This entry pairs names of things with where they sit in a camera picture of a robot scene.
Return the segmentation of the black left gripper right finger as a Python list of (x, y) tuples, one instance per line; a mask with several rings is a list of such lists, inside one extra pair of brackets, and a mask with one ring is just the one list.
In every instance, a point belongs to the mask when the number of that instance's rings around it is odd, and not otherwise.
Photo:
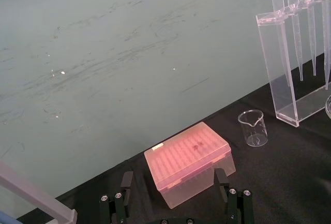
[(230, 186), (222, 168), (214, 170), (214, 186), (224, 203), (223, 223), (255, 223), (253, 193), (250, 189), (238, 190)]

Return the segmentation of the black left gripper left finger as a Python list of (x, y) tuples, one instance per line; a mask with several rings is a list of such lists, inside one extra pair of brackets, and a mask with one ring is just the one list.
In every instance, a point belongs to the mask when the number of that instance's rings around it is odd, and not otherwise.
[(106, 193), (100, 196), (100, 223), (127, 223), (132, 186), (133, 171), (127, 171), (114, 193)]

